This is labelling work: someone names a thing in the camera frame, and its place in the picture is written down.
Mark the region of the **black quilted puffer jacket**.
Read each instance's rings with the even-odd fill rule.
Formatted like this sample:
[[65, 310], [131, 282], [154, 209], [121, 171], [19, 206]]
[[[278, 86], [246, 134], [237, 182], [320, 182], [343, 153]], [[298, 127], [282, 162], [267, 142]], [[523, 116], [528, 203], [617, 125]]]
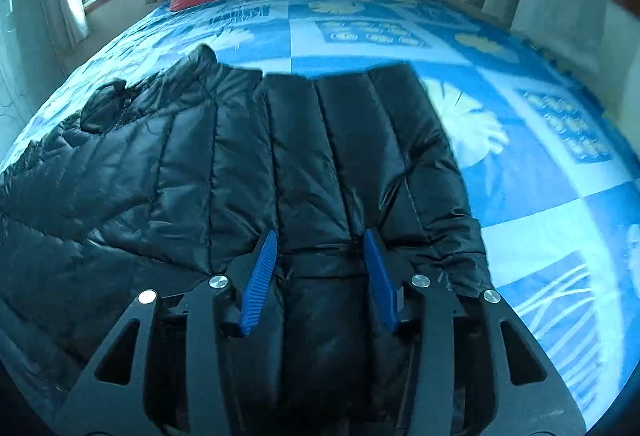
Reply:
[[2, 360], [52, 421], [141, 291], [193, 289], [274, 230], [259, 326], [229, 344], [246, 429], [386, 433], [410, 347], [376, 316], [370, 228], [460, 294], [489, 286], [480, 224], [413, 68], [267, 75], [201, 46], [97, 88], [2, 173]]

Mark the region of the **blue patterned bed sheet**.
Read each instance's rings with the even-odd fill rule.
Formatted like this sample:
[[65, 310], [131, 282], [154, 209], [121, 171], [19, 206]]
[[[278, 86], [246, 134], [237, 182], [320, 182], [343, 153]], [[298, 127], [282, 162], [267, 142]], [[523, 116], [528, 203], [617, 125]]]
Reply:
[[594, 425], [639, 361], [639, 161], [597, 100], [532, 48], [440, 0], [216, 0], [154, 9], [70, 74], [1, 162], [199, 44], [232, 66], [317, 76], [410, 62], [454, 148], [491, 277]]

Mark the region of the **white wardrobe with circles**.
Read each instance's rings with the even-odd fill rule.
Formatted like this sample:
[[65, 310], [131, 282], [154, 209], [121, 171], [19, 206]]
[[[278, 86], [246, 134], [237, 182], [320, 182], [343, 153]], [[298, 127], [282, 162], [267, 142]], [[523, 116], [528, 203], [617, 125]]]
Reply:
[[28, 87], [13, 0], [1, 0], [1, 157], [11, 150], [39, 108], [37, 95]]

